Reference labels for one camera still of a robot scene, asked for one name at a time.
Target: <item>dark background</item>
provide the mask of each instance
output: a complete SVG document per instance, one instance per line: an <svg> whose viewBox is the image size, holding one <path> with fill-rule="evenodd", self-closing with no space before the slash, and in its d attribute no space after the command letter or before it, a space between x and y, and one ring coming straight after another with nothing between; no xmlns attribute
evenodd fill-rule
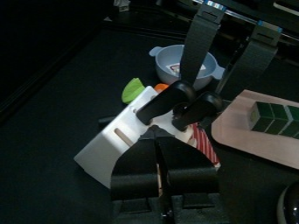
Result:
<svg viewBox="0 0 299 224"><path fill-rule="evenodd" d="M101 131L99 118L125 108L121 97L131 79L139 77L146 86L159 82L149 52L182 44L190 23L158 10L154 1L134 1L131 11L121 14L111 1L14 1L3 6L0 89L10 110L0 127L0 222L110 223L109 189L74 157ZM253 5L242 7L253 11ZM179 15L177 10L173 5L170 12ZM107 15L113 22L103 22ZM223 19L210 49L223 67L251 31L251 24ZM291 54L298 43L283 41L249 88L299 102ZM11 94L10 102L22 99L18 107L7 103ZM210 140L233 223L277 223L278 197L298 180L298 170Z"/></svg>

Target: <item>black clamp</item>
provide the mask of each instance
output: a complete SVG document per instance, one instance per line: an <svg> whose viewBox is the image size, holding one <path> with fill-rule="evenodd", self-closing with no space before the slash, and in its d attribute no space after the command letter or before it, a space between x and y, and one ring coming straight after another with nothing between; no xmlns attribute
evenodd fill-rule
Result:
<svg viewBox="0 0 299 224"><path fill-rule="evenodd" d="M206 0L194 16L181 62L182 80L191 84L197 80L213 40L221 28L221 20L226 9L223 5Z"/></svg>
<svg viewBox="0 0 299 224"><path fill-rule="evenodd" d="M114 223L230 223L214 164L157 125L117 161Z"/></svg>
<svg viewBox="0 0 299 224"><path fill-rule="evenodd" d="M265 73L277 56L282 28L259 21L247 41L241 44L227 65L215 92L227 100L234 100Z"/></svg>

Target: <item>green block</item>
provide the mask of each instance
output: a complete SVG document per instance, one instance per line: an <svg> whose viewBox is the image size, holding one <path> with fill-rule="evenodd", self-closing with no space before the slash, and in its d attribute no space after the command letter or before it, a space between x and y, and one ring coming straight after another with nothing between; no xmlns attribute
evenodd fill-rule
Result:
<svg viewBox="0 0 299 224"><path fill-rule="evenodd" d="M275 103L270 103L273 112L274 112L274 118L275 120L271 122L266 133L267 134L273 134L273 135L278 135L279 132L282 131L282 129L285 128L285 126L289 123L289 117L287 117L287 113L286 113L286 107L281 104L275 104Z"/></svg>
<svg viewBox="0 0 299 224"><path fill-rule="evenodd" d="M279 135L294 137L299 131L299 108L294 106L286 106L285 110L289 115L290 124L285 127Z"/></svg>
<svg viewBox="0 0 299 224"><path fill-rule="evenodd" d="M250 128L254 131L266 132L274 121L274 113L270 103L257 101L250 114Z"/></svg>

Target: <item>black table surface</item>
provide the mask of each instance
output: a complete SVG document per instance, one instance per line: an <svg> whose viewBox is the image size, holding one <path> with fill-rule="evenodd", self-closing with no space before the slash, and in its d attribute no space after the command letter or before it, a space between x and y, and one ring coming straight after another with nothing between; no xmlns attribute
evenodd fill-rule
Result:
<svg viewBox="0 0 299 224"><path fill-rule="evenodd" d="M159 82L155 46L181 41L103 30L0 127L0 222L110 223L110 191L74 161L98 120L126 107L133 78ZM225 67L229 57L211 49ZM253 90L299 102L298 68L277 59ZM218 144L221 194L233 223L277 223L277 201L299 171Z"/></svg>

